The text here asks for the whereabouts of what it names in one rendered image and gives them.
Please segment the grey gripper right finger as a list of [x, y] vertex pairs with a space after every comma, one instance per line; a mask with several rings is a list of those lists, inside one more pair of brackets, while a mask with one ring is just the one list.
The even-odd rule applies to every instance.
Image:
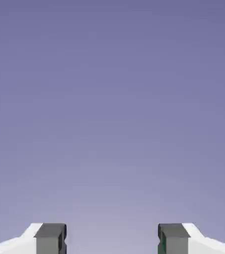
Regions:
[[205, 237], [193, 223], [159, 223], [157, 254], [225, 254], [225, 243]]

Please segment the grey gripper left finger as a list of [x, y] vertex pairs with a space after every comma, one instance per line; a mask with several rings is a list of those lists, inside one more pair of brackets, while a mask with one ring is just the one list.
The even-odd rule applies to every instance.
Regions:
[[22, 235], [0, 243], [0, 254], [67, 254], [67, 225], [31, 223]]

